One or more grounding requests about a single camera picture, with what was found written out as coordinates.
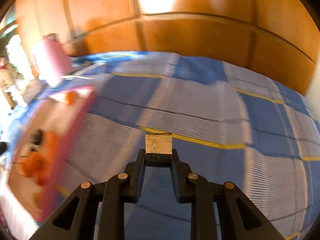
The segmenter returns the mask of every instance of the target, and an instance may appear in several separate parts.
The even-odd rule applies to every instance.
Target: pink container
[[[33,55],[41,75],[51,87],[61,82],[60,76],[67,75],[72,65],[57,41],[55,33],[51,33],[33,46]]]

